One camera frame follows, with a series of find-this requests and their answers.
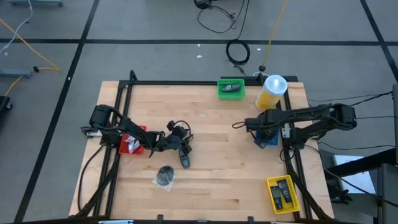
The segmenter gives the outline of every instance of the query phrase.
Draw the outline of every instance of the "white cable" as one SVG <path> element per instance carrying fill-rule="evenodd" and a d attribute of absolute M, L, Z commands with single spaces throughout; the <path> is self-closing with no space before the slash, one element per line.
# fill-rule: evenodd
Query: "white cable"
<path fill-rule="evenodd" d="M 0 54 L 1 54 L 4 50 L 6 50 L 6 49 L 11 45 L 11 43 L 13 43 L 13 41 L 14 41 L 15 38 L 17 37 L 17 33 L 18 33 L 19 28 L 21 28 L 21 27 L 22 27 L 27 21 L 29 21 L 29 19 L 33 16 L 33 7 L 32 7 L 32 4 L 30 3 L 30 0 L 27 0 L 27 2 L 29 3 L 30 16 L 29 16 L 27 19 L 25 19 L 25 20 L 18 26 L 17 30 L 15 30 L 14 37 L 10 40 L 10 42 L 9 42 L 8 44 L 6 44 L 6 45 L 0 50 Z"/>

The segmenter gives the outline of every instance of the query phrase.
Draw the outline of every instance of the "yellow cable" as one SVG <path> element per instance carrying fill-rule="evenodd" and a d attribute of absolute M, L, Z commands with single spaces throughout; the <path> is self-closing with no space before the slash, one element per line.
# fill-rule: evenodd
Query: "yellow cable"
<path fill-rule="evenodd" d="M 43 55 L 41 55 L 40 53 L 38 53 L 35 49 L 33 49 L 33 47 L 31 47 L 19 34 L 17 34 L 6 22 L 4 22 L 2 19 L 0 19 L 0 22 L 5 25 L 12 33 L 14 33 L 15 35 L 17 35 L 18 38 L 20 38 L 21 41 L 23 41 L 23 43 L 26 44 L 26 46 L 28 48 L 31 49 L 31 51 L 33 51 L 33 53 L 35 53 L 37 56 L 39 56 L 40 58 L 42 58 L 43 60 L 45 60 L 46 62 L 48 62 L 50 65 L 52 65 L 54 67 L 55 71 L 60 71 L 60 68 L 58 66 L 56 66 L 54 63 L 52 63 L 51 61 L 49 61 L 47 58 L 45 58 Z"/>
<path fill-rule="evenodd" d="M 59 72 L 60 70 L 58 68 L 50 68 L 50 67 L 45 67 L 45 68 L 38 68 L 39 70 L 54 70 Z"/>
<path fill-rule="evenodd" d="M 266 59 L 264 60 L 264 63 L 262 64 L 264 67 L 267 65 L 268 54 L 269 54 L 269 50 L 270 50 L 270 48 L 271 48 L 272 38 L 274 37 L 276 28 L 277 28 L 278 25 L 279 25 L 280 18 L 282 18 L 282 15 L 283 15 L 283 13 L 284 13 L 286 4 L 287 4 L 287 0 L 284 0 L 284 5 L 282 6 L 282 9 L 280 9 L 278 20 L 276 21 L 276 23 L 275 23 L 275 25 L 274 25 L 274 28 L 272 29 L 271 36 L 269 37 L 268 46 L 267 46 L 267 53 L 266 53 Z"/>
<path fill-rule="evenodd" d="M 35 53 L 37 56 L 39 56 L 40 58 L 42 58 L 43 60 L 45 60 L 46 62 L 48 62 L 49 64 L 51 64 L 53 66 L 53 68 L 51 67 L 43 67 L 43 68 L 39 68 L 39 70 L 54 70 L 57 72 L 60 72 L 60 67 L 56 66 L 54 63 L 52 63 L 51 61 L 49 61 L 47 58 L 45 58 L 43 55 L 41 55 L 40 53 L 38 53 L 33 47 L 31 47 L 19 34 L 17 34 L 6 22 L 4 22 L 2 19 L 0 19 L 0 22 L 5 25 L 11 32 L 13 32 L 21 41 L 23 41 L 23 43 L 26 44 L 26 46 L 28 46 L 28 48 L 31 49 L 31 51 L 33 51 L 33 53 Z M 12 88 L 19 82 L 19 80 L 21 80 L 24 76 L 21 75 L 17 80 L 15 80 L 11 86 L 8 88 L 7 92 L 6 92 L 6 96 L 8 96 L 8 94 L 10 93 L 10 91 L 12 90 Z"/>
<path fill-rule="evenodd" d="M 14 87 L 15 84 L 17 84 L 19 82 L 19 80 L 21 80 L 21 78 L 23 78 L 24 76 L 21 75 L 19 78 L 17 78 L 17 80 L 15 80 L 11 86 L 8 88 L 7 92 L 6 92 L 6 96 L 8 96 L 8 93 L 10 93 L 10 91 L 12 90 L 12 88 Z"/>

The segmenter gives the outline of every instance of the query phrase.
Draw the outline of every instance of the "floor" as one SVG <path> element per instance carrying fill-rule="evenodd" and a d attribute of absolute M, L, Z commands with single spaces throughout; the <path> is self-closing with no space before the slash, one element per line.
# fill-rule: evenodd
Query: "floor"
<path fill-rule="evenodd" d="M 41 71 L 23 79 L 10 94 L 14 107 L 0 129 L 0 223 L 14 221 L 22 198 L 17 216 L 20 220 L 67 217 L 86 144 L 79 127 L 87 124 L 102 81 L 127 79 L 130 69 L 139 80 L 241 76 L 225 55 L 225 43 L 238 36 L 242 17 L 237 29 L 215 34 L 198 24 L 199 9 L 192 1 L 64 3 L 64 7 L 34 6 L 33 18 L 19 31 L 61 72 Z M 219 0 L 215 4 L 238 13 L 241 3 Z M 240 38 L 247 40 L 251 49 L 251 58 L 243 65 L 247 74 L 256 72 L 263 62 L 264 43 L 282 5 L 281 0 L 250 1 Z M 394 63 L 398 60 L 398 30 L 394 29 L 397 7 L 395 0 L 288 0 L 266 73 L 298 76 L 312 100 L 390 91 L 398 78 Z M 11 27 L 17 27 L 28 15 L 28 8 L 0 0 L 0 19 Z M 203 23 L 221 30 L 230 25 L 230 20 L 217 11 L 205 11 Z M 0 25 L 0 46 L 11 37 L 12 33 Z M 245 51 L 233 45 L 231 55 L 242 60 Z M 47 64 L 21 42 L 0 55 L 1 68 L 33 66 Z M 0 92 L 13 81 L 1 77 Z M 392 115 L 391 97 L 360 104 L 356 113 L 358 117 Z M 332 131 L 323 141 L 336 147 L 394 144 L 394 129 L 390 119 L 362 119 L 356 129 Z M 321 148 L 362 156 L 383 150 L 341 152 Z M 36 178 L 31 174 L 38 156 L 45 160 L 33 188 Z M 26 189 L 28 193 L 34 189 L 30 201 L 24 197 Z M 348 215 L 345 208 L 334 208 L 341 220 L 372 222 L 361 213 Z"/>

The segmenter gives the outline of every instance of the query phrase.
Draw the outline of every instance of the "white bottle cap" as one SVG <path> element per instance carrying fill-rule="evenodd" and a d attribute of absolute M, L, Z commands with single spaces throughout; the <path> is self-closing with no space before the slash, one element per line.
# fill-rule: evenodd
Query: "white bottle cap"
<path fill-rule="evenodd" d="M 283 95 L 287 90 L 287 82 L 280 75 L 271 75 L 267 77 L 264 85 L 269 93 L 275 96 Z"/>

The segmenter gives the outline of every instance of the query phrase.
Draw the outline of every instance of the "blue object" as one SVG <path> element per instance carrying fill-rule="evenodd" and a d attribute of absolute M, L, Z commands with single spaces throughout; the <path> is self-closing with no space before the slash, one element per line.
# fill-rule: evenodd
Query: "blue object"
<path fill-rule="evenodd" d="M 270 141 L 262 140 L 260 135 L 261 135 L 261 132 L 256 131 L 256 138 L 254 140 L 254 143 L 256 143 L 261 149 L 264 149 L 266 146 L 277 146 L 278 145 L 279 132 Z"/>

